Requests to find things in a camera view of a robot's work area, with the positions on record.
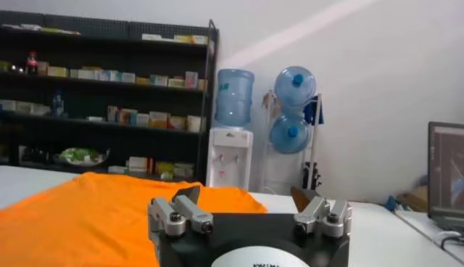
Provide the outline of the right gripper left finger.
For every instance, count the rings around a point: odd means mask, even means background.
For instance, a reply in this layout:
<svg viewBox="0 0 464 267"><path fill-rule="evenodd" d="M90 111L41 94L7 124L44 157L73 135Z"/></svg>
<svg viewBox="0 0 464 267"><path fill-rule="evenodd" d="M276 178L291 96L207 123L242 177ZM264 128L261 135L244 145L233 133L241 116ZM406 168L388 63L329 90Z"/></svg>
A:
<svg viewBox="0 0 464 267"><path fill-rule="evenodd" d="M151 199L148 205L149 237L164 232L169 237L180 237L187 229L200 234L211 234L214 230L214 219L211 213L203 211L198 205L200 187L193 186L179 189L171 201L163 197Z"/></svg>

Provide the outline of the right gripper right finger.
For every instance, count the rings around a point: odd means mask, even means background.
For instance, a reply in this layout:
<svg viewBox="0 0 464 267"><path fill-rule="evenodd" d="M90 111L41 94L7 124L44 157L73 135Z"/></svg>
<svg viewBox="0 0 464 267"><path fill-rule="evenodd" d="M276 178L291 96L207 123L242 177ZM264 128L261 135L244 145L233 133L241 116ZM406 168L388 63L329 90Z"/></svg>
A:
<svg viewBox="0 0 464 267"><path fill-rule="evenodd" d="M352 204L336 200L333 205L314 190L291 188L291 197L298 213L294 215L295 234L306 237L319 231L330 238L350 236Z"/></svg>

